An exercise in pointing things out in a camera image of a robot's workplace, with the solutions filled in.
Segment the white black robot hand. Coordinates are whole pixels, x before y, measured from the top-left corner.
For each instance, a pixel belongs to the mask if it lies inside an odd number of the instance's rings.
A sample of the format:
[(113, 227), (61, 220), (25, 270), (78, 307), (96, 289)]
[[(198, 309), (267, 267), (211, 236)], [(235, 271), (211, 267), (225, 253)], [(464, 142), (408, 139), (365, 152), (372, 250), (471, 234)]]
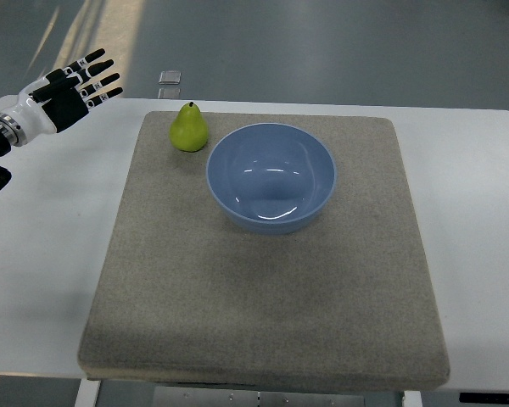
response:
[(0, 111), (0, 132), (9, 144), (22, 147), (40, 135), (60, 133), (120, 95), (123, 89), (113, 86), (120, 75), (101, 76), (114, 64), (103, 61), (104, 55), (97, 49), (25, 86), (15, 104)]

